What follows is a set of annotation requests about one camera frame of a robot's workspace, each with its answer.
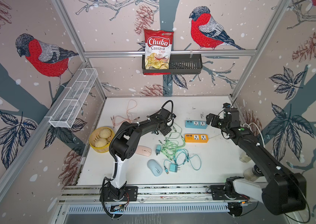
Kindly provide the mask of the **pink wireless mouse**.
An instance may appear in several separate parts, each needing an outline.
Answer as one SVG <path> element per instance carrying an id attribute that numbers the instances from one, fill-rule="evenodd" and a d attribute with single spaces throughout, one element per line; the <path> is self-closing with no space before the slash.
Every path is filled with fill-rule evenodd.
<path id="1" fill-rule="evenodd" d="M 138 146 L 135 152 L 135 154 L 147 156 L 147 157 L 149 157 L 151 153 L 152 153 L 152 150 L 149 147 L 145 147 L 145 146 Z"/>

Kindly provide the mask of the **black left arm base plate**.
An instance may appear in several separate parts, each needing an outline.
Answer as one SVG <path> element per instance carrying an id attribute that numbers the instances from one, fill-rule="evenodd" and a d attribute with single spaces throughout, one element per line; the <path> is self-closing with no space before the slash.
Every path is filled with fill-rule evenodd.
<path id="1" fill-rule="evenodd" d="M 102 202 L 135 202 L 137 200 L 138 187 L 137 186 L 125 186 L 119 190 L 114 187 L 104 186 L 100 190 L 99 201 Z"/>

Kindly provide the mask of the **teal USB charger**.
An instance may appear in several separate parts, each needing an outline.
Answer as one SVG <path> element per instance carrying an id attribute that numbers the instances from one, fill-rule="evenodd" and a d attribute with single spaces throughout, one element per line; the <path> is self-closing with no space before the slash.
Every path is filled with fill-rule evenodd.
<path id="1" fill-rule="evenodd" d="M 162 150 L 161 145 L 157 145 L 156 150 L 155 150 L 156 155 L 159 155 L 161 153 L 161 150 Z"/>
<path id="2" fill-rule="evenodd" d="M 179 170 L 178 165 L 171 163 L 169 165 L 169 168 L 165 168 L 165 171 L 167 174 L 169 174 L 170 172 L 174 172 L 177 173 L 177 171 Z"/>

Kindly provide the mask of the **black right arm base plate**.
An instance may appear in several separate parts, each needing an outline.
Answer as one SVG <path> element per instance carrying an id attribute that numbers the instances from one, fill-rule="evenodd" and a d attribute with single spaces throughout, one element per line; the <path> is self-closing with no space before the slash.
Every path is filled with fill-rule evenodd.
<path id="1" fill-rule="evenodd" d="M 212 195 L 213 200 L 250 200 L 248 196 L 237 193 L 231 184 L 211 185 L 207 193 Z"/>

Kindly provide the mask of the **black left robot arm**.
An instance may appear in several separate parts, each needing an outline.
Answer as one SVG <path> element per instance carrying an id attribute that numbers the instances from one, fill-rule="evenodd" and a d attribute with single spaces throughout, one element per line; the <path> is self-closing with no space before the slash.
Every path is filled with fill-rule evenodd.
<path id="1" fill-rule="evenodd" d="M 159 111 L 149 115 L 147 120 L 135 123 L 125 121 L 109 145 L 109 153 L 114 159 L 112 177 L 105 177 L 102 187 L 107 189 L 111 198 L 120 201 L 124 198 L 127 184 L 126 162 L 135 154 L 140 138 L 148 133 L 166 136 L 171 132 L 176 115 L 173 113 L 172 100 L 166 101 Z"/>

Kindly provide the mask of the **light blue wireless mouse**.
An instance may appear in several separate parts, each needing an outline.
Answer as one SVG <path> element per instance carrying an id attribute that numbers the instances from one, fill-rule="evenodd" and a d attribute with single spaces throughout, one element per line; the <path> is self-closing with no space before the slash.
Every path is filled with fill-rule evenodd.
<path id="1" fill-rule="evenodd" d="M 147 162 L 147 167 L 156 177 L 160 176 L 163 173 L 162 167 L 154 159 L 151 159 Z"/>

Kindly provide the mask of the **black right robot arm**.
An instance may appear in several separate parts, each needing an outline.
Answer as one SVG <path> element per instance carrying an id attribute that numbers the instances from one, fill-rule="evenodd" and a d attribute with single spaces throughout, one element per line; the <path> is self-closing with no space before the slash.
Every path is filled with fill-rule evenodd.
<path id="1" fill-rule="evenodd" d="M 241 126 L 237 108 L 223 105 L 223 118 L 210 113 L 206 123 L 227 134 L 260 169 L 265 183 L 254 183 L 246 178 L 233 180 L 236 193 L 262 202 L 273 215 L 281 215 L 309 209 L 306 199 L 306 179 L 300 173 L 292 173 L 267 151 L 248 128 Z"/>

